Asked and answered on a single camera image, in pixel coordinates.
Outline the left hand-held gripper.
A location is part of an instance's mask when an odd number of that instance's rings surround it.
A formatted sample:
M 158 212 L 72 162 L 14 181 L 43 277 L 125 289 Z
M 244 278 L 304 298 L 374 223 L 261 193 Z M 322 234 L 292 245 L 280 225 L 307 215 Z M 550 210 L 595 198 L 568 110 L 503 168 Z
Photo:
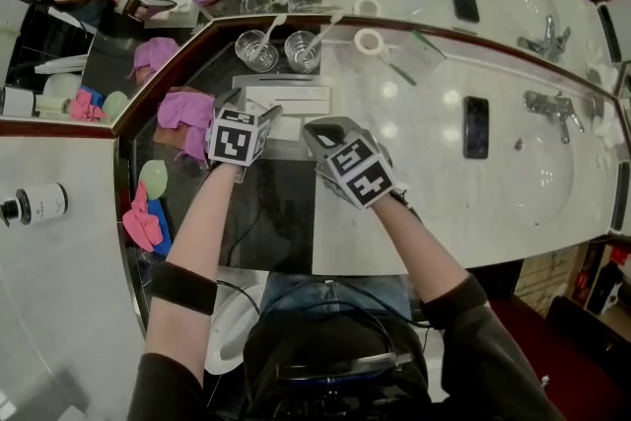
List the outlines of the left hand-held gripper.
M 223 164 L 237 167 L 236 183 L 243 182 L 245 171 L 261 156 L 271 124 L 283 113 L 281 105 L 274 105 L 263 115 L 226 107 L 239 99 L 241 91 L 233 88 L 215 98 L 214 110 L 218 113 L 208 130 L 210 168 Z

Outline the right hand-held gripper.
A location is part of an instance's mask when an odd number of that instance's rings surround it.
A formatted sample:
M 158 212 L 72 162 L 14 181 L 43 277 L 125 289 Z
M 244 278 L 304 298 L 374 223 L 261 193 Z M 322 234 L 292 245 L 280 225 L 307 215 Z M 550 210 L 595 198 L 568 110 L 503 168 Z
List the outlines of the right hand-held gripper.
M 302 135 L 325 186 L 356 208 L 366 209 L 394 189 L 394 175 L 376 138 L 350 117 L 308 121 Z

